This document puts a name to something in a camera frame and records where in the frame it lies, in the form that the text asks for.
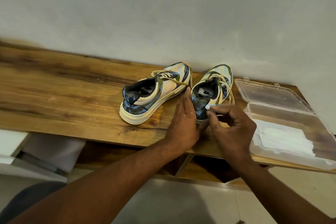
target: white cloth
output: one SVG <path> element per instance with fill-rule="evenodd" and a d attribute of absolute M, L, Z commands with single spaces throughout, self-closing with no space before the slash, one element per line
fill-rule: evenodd
<path fill-rule="evenodd" d="M 301 129 L 262 120 L 253 119 L 253 121 L 257 124 L 255 135 L 259 136 L 261 147 L 272 149 L 275 153 L 288 152 L 315 157 L 314 144 L 305 137 Z"/>

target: gray wall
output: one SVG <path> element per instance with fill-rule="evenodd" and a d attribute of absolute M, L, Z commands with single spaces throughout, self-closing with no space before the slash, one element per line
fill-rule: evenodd
<path fill-rule="evenodd" d="M 0 37 L 299 86 L 336 133 L 336 0 L 0 0 Z"/>

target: clear plastic box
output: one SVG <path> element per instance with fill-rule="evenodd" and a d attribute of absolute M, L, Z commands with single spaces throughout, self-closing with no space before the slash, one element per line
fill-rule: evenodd
<path fill-rule="evenodd" d="M 301 129 L 313 142 L 315 157 L 264 148 L 255 137 L 250 145 L 252 154 L 324 170 L 336 168 L 336 138 L 294 91 L 242 79 L 236 79 L 235 83 L 242 98 L 248 102 L 244 111 L 250 118 Z"/>

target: forearm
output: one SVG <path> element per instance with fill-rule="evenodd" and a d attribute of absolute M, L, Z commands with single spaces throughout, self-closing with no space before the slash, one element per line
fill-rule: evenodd
<path fill-rule="evenodd" d="M 335 223 L 333 219 L 261 168 L 251 158 L 233 162 L 232 167 L 277 223 Z"/>
<path fill-rule="evenodd" d="M 161 140 L 74 181 L 32 206 L 15 223 L 108 223 L 162 166 L 181 155 Z"/>

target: floor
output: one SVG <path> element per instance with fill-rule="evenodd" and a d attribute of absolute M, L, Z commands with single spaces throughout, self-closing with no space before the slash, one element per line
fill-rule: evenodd
<path fill-rule="evenodd" d="M 336 217 L 336 175 L 275 167 L 270 172 L 297 193 Z M 85 174 L 75 169 L 69 181 Z M 39 180 L 0 175 L 0 210 L 23 188 Z M 113 224 L 273 224 L 252 192 L 151 179 L 128 202 Z"/>

